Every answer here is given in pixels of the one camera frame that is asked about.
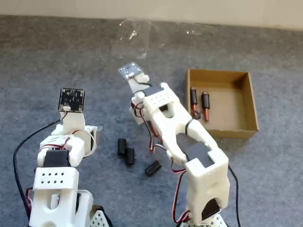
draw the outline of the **cylindrical component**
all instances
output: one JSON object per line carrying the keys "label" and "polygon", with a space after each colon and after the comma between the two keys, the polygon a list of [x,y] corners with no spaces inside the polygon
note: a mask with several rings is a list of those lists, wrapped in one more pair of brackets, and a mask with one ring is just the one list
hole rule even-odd
{"label": "cylindrical component", "polygon": [[118,139],[118,155],[124,156],[126,149],[126,139]]}
{"label": "cylindrical component", "polygon": [[197,94],[196,94],[196,90],[194,87],[190,88],[190,105],[197,105],[198,101],[197,101]]}
{"label": "cylindrical component", "polygon": [[198,104],[196,90],[194,87],[190,88],[190,107],[191,107],[191,115],[193,117],[197,116],[196,105]]}
{"label": "cylindrical component", "polygon": [[134,149],[133,148],[125,149],[125,163],[127,165],[134,164]]}
{"label": "cylindrical component", "polygon": [[156,160],[145,169],[145,174],[148,176],[152,176],[159,169],[161,169],[161,167],[162,167],[161,163],[158,160]]}
{"label": "cylindrical component", "polygon": [[202,92],[201,99],[202,99],[202,109],[204,111],[204,119],[207,122],[209,121],[208,110],[210,108],[208,92],[206,91]]}

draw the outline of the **circuit board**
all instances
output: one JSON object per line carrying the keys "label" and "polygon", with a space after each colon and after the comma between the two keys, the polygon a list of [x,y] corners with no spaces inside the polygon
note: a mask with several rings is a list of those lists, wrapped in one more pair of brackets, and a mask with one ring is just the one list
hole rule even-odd
{"label": "circuit board", "polygon": [[82,113],[85,90],[61,88],[58,111]]}

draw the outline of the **open cardboard box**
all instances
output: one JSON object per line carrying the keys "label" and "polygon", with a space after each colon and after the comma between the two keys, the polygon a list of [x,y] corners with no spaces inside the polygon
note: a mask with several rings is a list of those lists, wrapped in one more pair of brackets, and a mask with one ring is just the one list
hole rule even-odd
{"label": "open cardboard box", "polygon": [[186,109],[191,112],[190,88],[196,89],[197,111],[203,112],[201,94],[209,93],[209,121],[200,122],[216,137],[250,138],[259,131],[251,77],[248,72],[194,70],[187,71]]}

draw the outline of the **white robotic arm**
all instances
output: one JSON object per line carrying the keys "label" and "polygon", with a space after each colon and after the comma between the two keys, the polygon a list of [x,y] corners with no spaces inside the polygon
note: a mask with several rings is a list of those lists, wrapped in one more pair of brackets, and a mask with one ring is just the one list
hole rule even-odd
{"label": "white robotic arm", "polygon": [[59,111],[63,124],[40,143],[31,227],[111,226],[103,208],[93,207],[92,194],[78,190],[75,167],[96,150],[98,131],[97,126],[85,125],[83,102],[84,90],[62,88]]}
{"label": "white robotic arm", "polygon": [[[143,116],[146,121],[150,121],[160,135],[168,157],[186,169],[187,210],[190,221],[181,224],[225,227],[218,213],[227,206],[229,198],[227,156],[202,124],[190,116],[168,84],[150,86],[147,84],[149,77],[134,62],[121,67],[119,72],[128,80],[134,93],[130,107],[134,119],[138,124],[143,122]],[[139,105],[140,116],[136,114]],[[197,144],[203,143],[209,147],[207,154],[211,164],[203,165],[198,158],[188,160],[186,153],[177,145],[176,135],[179,133],[192,137]]]}

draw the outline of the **black cylinder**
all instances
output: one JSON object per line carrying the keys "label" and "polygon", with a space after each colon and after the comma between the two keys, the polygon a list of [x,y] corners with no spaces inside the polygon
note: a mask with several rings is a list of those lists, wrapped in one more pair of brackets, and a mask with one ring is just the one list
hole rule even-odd
{"label": "black cylinder", "polygon": [[190,88],[190,105],[197,105],[197,95],[196,95],[196,90],[193,88]]}
{"label": "black cylinder", "polygon": [[145,169],[145,174],[148,176],[154,175],[161,167],[161,163],[156,160]]}
{"label": "black cylinder", "polygon": [[134,164],[134,149],[133,148],[126,148],[125,149],[125,163],[127,165]]}
{"label": "black cylinder", "polygon": [[203,109],[209,109],[209,94],[207,92],[203,92],[201,95],[202,99],[202,108]]}
{"label": "black cylinder", "polygon": [[118,139],[118,155],[124,156],[126,149],[126,139]]}

